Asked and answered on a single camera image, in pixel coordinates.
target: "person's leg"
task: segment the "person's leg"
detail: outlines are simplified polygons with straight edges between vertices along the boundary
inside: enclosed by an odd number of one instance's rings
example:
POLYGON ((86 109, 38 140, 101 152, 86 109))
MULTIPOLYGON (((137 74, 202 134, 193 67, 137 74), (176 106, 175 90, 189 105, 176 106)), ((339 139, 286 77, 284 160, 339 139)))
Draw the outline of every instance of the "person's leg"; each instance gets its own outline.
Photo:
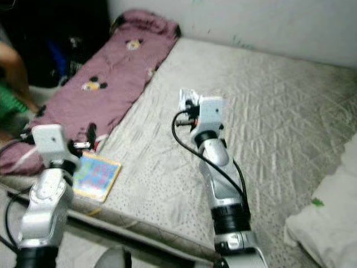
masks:
POLYGON ((0 67, 4 72, 4 80, 14 90, 14 95, 33 113, 38 112, 28 89, 27 71, 20 55, 11 47, 0 42, 0 67))

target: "small white object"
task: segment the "small white object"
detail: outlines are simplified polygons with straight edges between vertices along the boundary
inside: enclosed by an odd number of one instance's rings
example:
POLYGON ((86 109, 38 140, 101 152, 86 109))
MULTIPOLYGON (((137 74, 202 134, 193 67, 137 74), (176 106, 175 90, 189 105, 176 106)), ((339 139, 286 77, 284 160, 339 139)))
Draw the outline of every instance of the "small white object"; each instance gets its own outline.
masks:
POLYGON ((42 156, 46 167, 50 162, 68 160, 80 168, 80 160, 68 150, 67 139, 61 125, 39 125, 32 129, 36 149, 42 156))
POLYGON ((186 109, 186 101, 191 100, 194 105, 198 105, 200 97, 194 90, 181 88, 180 89, 180 101, 178 103, 178 108, 180 111, 186 109))

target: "white wall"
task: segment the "white wall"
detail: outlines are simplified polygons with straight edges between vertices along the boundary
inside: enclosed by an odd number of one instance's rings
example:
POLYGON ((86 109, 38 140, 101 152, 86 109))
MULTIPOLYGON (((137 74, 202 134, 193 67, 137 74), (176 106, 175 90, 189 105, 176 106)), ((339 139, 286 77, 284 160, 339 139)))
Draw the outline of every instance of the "white wall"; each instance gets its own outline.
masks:
POLYGON ((144 8, 184 36, 357 67, 357 0, 108 0, 115 19, 144 8))

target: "white pillow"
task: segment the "white pillow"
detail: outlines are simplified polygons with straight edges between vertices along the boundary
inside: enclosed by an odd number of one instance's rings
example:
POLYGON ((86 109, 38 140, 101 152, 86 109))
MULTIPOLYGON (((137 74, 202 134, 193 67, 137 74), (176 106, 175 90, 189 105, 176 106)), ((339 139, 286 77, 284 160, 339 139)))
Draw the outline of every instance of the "white pillow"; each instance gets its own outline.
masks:
POLYGON ((285 242, 300 243, 323 267, 356 268, 357 135, 345 144, 341 165, 323 179, 313 200, 286 220, 285 242))

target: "quilted mattress cover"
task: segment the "quilted mattress cover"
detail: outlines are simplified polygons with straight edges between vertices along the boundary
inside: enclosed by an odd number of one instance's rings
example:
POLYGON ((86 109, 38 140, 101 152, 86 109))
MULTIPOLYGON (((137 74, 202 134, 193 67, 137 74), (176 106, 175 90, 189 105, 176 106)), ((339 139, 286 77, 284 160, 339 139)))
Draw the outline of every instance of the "quilted mattress cover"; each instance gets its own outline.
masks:
MULTIPOLYGON (((181 38, 100 151, 123 164, 107 201, 76 199, 73 210, 215 257, 199 160, 171 135, 180 88, 229 100, 222 137, 245 175, 252 229, 269 266, 317 267, 283 243, 283 226, 311 201, 357 132, 357 72, 345 68, 181 38)), ((178 134, 189 142, 189 129, 178 134)), ((0 178, 17 189, 33 180, 0 178)))

